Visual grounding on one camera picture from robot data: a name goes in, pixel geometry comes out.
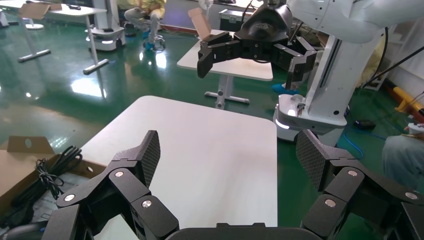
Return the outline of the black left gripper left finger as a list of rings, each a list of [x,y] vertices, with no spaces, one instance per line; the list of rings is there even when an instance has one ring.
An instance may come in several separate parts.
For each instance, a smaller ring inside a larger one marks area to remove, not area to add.
[[[101,173],[58,198],[42,238],[92,240],[116,216],[140,240],[177,232],[179,221],[149,189],[160,156],[159,134],[149,130],[140,145],[116,153]]]

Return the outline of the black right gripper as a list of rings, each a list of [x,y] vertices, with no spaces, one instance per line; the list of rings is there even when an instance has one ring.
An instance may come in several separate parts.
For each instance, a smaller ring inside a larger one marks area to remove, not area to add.
[[[293,14],[285,3],[261,6],[235,32],[210,35],[200,41],[197,76],[203,79],[215,63],[237,58],[273,62],[287,71],[285,89],[312,71],[317,51],[301,36],[288,43]]]

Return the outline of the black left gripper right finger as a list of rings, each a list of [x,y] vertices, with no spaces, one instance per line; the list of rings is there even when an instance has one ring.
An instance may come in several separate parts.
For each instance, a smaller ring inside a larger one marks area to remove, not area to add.
[[[334,240],[350,214],[369,221],[386,240],[424,237],[424,197],[368,170],[347,150],[325,145],[311,130],[295,136],[296,157],[320,192],[301,227]]]

